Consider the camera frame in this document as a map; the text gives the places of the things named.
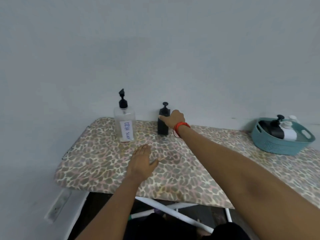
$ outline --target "red string bracelet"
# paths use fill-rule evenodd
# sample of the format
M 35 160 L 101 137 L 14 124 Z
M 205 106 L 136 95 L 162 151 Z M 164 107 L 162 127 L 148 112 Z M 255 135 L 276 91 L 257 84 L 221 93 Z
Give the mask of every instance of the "red string bracelet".
M 177 135 L 179 136 L 179 137 L 177 137 L 177 138 L 180 138 L 180 135 L 179 135 L 179 133 L 178 133 L 178 128 L 179 128 L 180 125 L 185 125 L 185 126 L 187 126 L 187 127 L 190 128 L 190 125 L 189 125 L 188 123 L 186 123 L 186 122 L 179 122 L 179 123 L 177 123 L 177 124 L 174 126 L 173 130 L 172 130 L 172 131 L 175 131 L 175 132 L 177 133 Z

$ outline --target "gray wall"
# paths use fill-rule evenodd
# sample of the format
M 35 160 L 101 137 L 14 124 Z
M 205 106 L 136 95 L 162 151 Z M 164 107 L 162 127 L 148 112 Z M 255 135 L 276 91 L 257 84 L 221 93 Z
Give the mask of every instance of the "gray wall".
M 118 91 L 137 119 L 163 101 L 190 124 L 296 115 L 320 138 L 319 0 L 0 0 L 0 238 L 62 239 L 62 155 Z

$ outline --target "wall outlet plate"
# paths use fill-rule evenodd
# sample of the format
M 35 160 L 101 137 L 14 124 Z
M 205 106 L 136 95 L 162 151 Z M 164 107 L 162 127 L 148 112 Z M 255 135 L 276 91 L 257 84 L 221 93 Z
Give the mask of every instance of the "wall outlet plate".
M 48 213 L 44 216 L 44 219 L 49 223 L 54 223 L 58 218 L 63 206 L 68 201 L 72 191 L 70 189 L 63 189 L 59 193 L 58 197 L 50 207 Z

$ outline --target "dish soap bottle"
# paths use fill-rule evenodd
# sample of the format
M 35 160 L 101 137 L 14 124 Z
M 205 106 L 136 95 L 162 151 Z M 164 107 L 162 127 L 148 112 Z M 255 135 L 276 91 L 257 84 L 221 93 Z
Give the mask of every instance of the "dish soap bottle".
M 119 92 L 121 100 L 119 107 L 114 108 L 115 132 L 121 143 L 134 141 L 134 132 L 136 125 L 136 116 L 134 109 L 128 106 L 128 102 L 123 98 L 125 91 Z

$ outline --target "teal plastic basket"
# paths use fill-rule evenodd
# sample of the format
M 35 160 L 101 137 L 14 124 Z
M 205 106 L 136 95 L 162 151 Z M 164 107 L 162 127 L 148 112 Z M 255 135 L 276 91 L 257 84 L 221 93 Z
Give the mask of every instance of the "teal plastic basket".
M 263 151 L 282 155 L 296 155 L 316 139 L 309 130 L 296 122 L 292 122 L 292 128 L 297 132 L 296 141 L 278 139 L 262 129 L 259 125 L 261 120 L 272 121 L 274 118 L 259 118 L 252 130 L 251 137 L 254 145 Z

